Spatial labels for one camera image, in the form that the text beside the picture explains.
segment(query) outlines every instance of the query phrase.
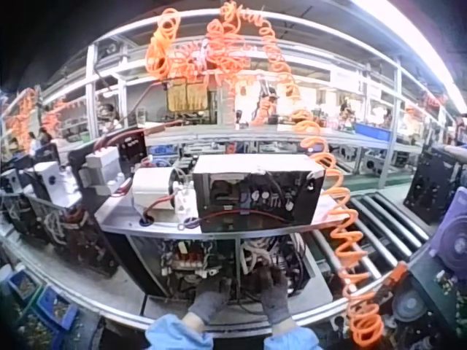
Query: shelf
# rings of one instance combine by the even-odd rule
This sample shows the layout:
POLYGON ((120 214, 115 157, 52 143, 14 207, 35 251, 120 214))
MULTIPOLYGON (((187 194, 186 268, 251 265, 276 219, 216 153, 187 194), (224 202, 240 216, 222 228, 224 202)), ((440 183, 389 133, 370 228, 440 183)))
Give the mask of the shelf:
MULTIPOLYGON (((188 194, 191 217, 197 217, 196 194, 190 191, 188 194)), ((177 215, 173 210, 159 209, 150 212, 150 215, 156 218, 157 222, 151 226, 143 227, 139 224, 141 216, 131 205, 131 194, 122 198, 110 197, 95 213, 95 218, 100 228, 104 232, 119 233, 129 236, 141 236, 152 238, 170 238, 170 239, 235 239, 235 238, 260 238, 281 236, 288 233, 306 232, 313 229, 323 229, 333 227, 347 218, 347 215, 328 215, 328 212, 334 208, 336 202, 329 195, 322 195, 317 204, 313 221, 310 225, 281 227, 268 230, 252 230, 243 232, 213 232, 203 233, 201 228, 184 229, 178 228, 177 215)))

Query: gray glove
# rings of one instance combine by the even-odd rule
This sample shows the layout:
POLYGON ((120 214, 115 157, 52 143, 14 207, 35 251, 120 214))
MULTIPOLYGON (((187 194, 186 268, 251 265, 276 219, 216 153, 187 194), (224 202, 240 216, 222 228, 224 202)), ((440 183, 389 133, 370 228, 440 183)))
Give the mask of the gray glove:
POLYGON ((261 304, 269 323, 274 326, 288 318, 287 278, 277 266, 258 269, 261 304))
POLYGON ((227 306, 232 280, 219 275, 204 279, 196 287, 196 298, 188 312, 193 312, 204 324, 227 306))

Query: white motor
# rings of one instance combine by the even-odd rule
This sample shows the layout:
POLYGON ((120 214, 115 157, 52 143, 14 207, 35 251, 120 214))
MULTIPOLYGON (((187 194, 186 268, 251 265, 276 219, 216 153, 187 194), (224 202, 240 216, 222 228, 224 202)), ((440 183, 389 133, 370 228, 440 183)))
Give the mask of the white motor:
MULTIPOLYGON (((139 168, 133 176, 134 203, 142 208, 147 208, 158 199, 166 197, 173 190, 171 175, 173 168, 139 168)), ((157 209, 171 209, 171 201, 165 201, 158 204, 157 209)))

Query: worker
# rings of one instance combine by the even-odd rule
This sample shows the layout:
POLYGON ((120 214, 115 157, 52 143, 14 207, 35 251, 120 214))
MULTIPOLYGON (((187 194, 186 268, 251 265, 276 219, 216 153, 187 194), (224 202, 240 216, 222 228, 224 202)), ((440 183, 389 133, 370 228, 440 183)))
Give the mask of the worker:
POLYGON ((8 148, 9 148, 10 154, 12 155, 10 160, 17 160, 17 159, 20 159, 22 156, 25 155, 24 149, 21 148, 20 143, 18 142, 18 139, 16 139, 15 137, 13 137, 9 141, 8 148))
POLYGON ((49 144, 52 140, 52 135, 50 135, 45 128, 39 128, 39 141, 42 146, 49 144))
MULTIPOLYGON (((277 267, 257 272, 263 312, 272 328, 264 349, 321 349, 315 333, 293 321, 287 304, 287 279, 277 267)), ((222 311, 230 298, 231 280, 215 276, 204 279, 196 288, 194 304, 183 319, 168 314, 156 320, 146 331, 150 349, 212 349, 211 335, 204 328, 222 311)))
POLYGON ((31 139, 31 146, 29 147, 29 155, 34 156, 36 151, 42 147, 41 142, 36 139, 36 136, 32 131, 29 131, 29 138, 31 139))

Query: plastic container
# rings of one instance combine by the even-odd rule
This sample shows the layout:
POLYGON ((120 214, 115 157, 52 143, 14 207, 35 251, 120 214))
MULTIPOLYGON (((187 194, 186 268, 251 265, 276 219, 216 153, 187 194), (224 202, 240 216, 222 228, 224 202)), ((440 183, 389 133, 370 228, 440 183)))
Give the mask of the plastic container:
POLYGON ((374 126, 366 124, 355 124, 355 132, 360 135, 371 137, 372 139, 378 139, 383 141, 389 141, 391 137, 391 132, 386 129, 375 128, 374 126))
POLYGON ((30 346, 31 349, 60 350, 62 347, 64 339, 63 333, 53 324, 49 323, 44 317, 39 315, 33 308, 28 309, 24 315, 21 316, 17 323, 16 330, 18 335, 21 336, 26 345, 30 346))
POLYGON ((20 300, 22 306, 26 306, 29 303, 29 300, 39 287, 37 282, 25 270, 12 275, 8 280, 8 285, 13 294, 20 300))
POLYGON ((59 295, 53 288, 46 287, 37 300, 37 307, 54 324, 69 330, 76 318, 78 307, 59 295))

